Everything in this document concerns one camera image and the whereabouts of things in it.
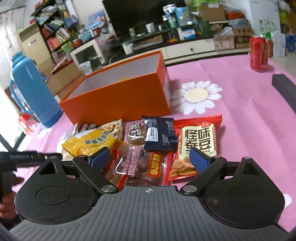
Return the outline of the person's left hand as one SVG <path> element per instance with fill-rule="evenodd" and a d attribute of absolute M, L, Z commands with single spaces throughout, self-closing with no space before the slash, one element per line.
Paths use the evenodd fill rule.
<path fill-rule="evenodd" d="M 13 190 L 11 190 L 10 193 L 3 196 L 0 212 L 2 219 L 12 220 L 18 215 L 14 203 L 15 195 L 16 193 Z"/>

